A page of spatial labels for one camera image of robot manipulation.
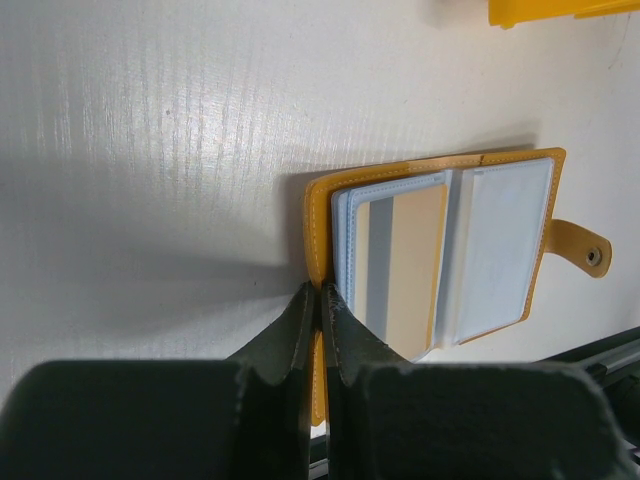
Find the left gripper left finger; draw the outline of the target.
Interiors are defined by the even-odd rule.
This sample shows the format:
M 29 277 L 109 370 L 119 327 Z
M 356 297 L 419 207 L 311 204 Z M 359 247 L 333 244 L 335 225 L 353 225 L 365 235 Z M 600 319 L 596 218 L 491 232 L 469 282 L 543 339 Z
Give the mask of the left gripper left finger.
M 5 479 L 304 479 L 315 290 L 224 360 L 39 364 L 1 412 Z

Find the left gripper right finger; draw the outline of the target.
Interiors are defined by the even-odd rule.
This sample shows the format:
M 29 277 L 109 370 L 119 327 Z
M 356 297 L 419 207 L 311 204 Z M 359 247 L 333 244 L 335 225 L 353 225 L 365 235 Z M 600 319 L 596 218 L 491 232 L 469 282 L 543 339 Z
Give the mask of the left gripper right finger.
M 332 479 L 626 479 L 601 389 L 564 363 L 414 364 L 321 291 Z

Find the orange leather card holder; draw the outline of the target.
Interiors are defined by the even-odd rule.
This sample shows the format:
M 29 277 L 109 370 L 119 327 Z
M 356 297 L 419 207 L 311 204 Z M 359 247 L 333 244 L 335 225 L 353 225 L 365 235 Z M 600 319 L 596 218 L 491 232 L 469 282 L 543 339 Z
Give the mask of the orange leather card holder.
M 610 242 L 554 217 L 561 148 L 371 165 L 312 180 L 303 235 L 311 282 L 400 357 L 527 319 L 542 257 L 605 276 Z

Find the beige magnetic stripe card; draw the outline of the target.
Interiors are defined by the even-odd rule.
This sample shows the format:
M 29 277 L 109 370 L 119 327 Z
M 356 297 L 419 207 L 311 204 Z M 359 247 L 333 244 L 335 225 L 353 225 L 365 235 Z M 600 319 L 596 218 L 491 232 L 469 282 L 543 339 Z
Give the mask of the beige magnetic stripe card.
M 407 359 L 432 345 L 449 187 L 375 192 L 355 210 L 352 310 Z

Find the yellow plastic bin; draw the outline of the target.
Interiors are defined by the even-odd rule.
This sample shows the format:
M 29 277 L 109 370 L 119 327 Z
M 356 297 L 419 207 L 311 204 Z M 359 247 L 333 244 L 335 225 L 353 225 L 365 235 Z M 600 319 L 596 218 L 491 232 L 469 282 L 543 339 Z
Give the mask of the yellow plastic bin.
M 537 20 L 562 16 L 575 19 L 627 14 L 639 10 L 639 0 L 489 0 L 491 26 L 510 29 Z

